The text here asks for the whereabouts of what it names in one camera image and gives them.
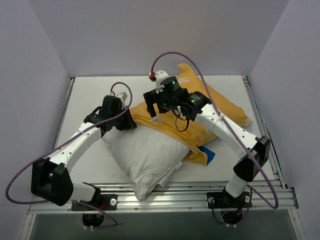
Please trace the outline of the white pillow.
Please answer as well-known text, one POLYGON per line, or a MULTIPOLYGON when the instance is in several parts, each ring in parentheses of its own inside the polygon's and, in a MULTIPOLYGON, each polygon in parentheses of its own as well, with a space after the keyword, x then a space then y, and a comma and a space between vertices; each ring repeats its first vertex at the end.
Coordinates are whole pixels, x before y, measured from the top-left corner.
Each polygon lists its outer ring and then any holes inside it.
POLYGON ((102 140, 130 179, 139 201, 145 200, 156 186, 165 187, 190 152, 182 142, 142 125, 123 131, 113 128, 102 140))

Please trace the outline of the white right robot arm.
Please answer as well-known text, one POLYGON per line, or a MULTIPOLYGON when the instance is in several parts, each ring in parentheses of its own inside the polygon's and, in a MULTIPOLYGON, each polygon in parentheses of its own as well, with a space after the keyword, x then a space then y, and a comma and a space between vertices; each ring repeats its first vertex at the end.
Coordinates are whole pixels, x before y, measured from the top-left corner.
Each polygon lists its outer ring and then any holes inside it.
POLYGON ((157 113, 177 111, 187 121, 198 123, 222 139, 240 158, 233 168, 234 175, 222 193, 223 203, 234 206, 247 184, 252 182, 269 158, 271 142, 240 127, 219 110, 199 91, 189 93, 174 76, 160 82, 160 87, 143 95, 147 112, 153 118, 157 113))

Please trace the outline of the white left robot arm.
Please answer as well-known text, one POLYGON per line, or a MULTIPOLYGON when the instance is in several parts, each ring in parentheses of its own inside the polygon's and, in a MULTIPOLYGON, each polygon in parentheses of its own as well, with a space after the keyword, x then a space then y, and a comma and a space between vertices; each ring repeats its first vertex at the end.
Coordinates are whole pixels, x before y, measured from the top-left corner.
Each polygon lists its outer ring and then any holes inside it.
POLYGON ((137 127, 126 109, 126 99, 125 92, 106 95, 65 146, 33 163, 31 193, 58 206, 81 201, 88 209, 97 209, 103 203, 101 190, 89 183, 74 183, 70 173, 82 155, 112 128, 123 131, 137 127))

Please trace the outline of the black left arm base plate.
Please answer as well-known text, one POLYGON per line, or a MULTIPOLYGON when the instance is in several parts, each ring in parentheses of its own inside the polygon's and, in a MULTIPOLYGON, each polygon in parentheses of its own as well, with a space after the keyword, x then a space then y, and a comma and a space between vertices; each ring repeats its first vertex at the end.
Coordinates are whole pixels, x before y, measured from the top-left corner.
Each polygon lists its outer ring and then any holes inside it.
POLYGON ((74 212, 96 211, 83 213, 81 223, 86 229, 104 229, 118 226, 118 221, 107 211, 115 211, 118 204, 117 194, 100 194, 90 202, 73 201, 71 210, 74 212))

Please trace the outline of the aluminium table frame rail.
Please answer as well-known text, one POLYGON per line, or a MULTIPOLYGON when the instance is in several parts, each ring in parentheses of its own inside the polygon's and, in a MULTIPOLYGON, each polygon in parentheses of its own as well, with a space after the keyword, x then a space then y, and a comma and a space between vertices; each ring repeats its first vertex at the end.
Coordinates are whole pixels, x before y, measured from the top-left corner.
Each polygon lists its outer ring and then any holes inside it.
MULTIPOLYGON (((75 124, 85 117, 85 113, 102 103, 102 98, 108 93, 115 82, 128 84, 133 93, 132 106, 141 103, 143 93, 150 91, 155 86, 147 76, 92 76, 75 77, 71 81, 71 87, 67 94, 67 104, 63 114, 63 121, 60 124, 59 134, 55 144, 62 144, 70 134, 76 130, 75 124)), ((204 79, 213 89, 221 93, 228 100, 243 108, 246 115, 253 120, 253 124, 246 128, 253 134, 268 135, 261 115, 254 103, 250 92, 248 78, 241 75, 206 75, 204 79)), ((253 207, 249 210, 247 217, 240 226, 225 227, 213 219, 208 204, 206 203, 207 192, 220 191, 227 184, 232 176, 233 165, 238 158, 232 150, 220 139, 215 139, 207 145, 216 153, 213 162, 204 167, 201 164, 190 162, 183 163, 180 170, 172 176, 172 180, 164 188, 157 186, 146 200, 139 201, 135 196, 129 178, 120 170, 115 160, 112 159, 107 145, 99 140, 90 147, 87 153, 78 161, 71 172, 75 181, 89 181, 98 183, 102 187, 103 194, 117 194, 117 210, 110 211, 113 217, 120 220, 120 217, 133 217, 133 222, 122 223, 129 227, 133 223, 142 227, 143 220, 147 217, 173 217, 184 214, 186 217, 179 218, 186 220, 186 224, 192 224, 187 220, 188 216, 202 214, 211 220, 215 226, 208 227, 209 235, 217 237, 208 239, 239 239, 243 240, 306 240, 306 235, 301 224, 298 213, 298 202, 293 188, 287 188, 284 183, 280 165, 271 147, 270 163, 266 163, 265 172, 272 182, 279 199, 279 208, 271 209, 258 195, 253 193, 253 207)), ((69 202, 64 206, 57 206, 53 203, 39 203, 30 205, 28 215, 33 219, 33 233, 36 237, 36 230, 39 233, 47 234, 48 238, 53 236, 49 230, 56 230, 58 224, 63 226, 63 233, 76 231, 71 230, 71 223, 62 223, 67 217, 81 217, 82 212, 72 212, 72 204, 69 202)), ((196 220, 199 228, 200 223, 209 224, 209 220, 201 218, 196 220)))

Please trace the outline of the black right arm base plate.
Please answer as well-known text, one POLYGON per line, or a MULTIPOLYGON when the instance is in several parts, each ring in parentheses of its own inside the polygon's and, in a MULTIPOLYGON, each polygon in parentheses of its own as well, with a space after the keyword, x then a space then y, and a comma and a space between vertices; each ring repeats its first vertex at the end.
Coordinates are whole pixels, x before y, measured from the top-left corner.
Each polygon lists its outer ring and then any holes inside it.
POLYGON ((252 207, 252 192, 244 191, 233 198, 225 190, 207 192, 207 207, 211 209, 214 220, 227 227, 236 228, 247 216, 252 207))

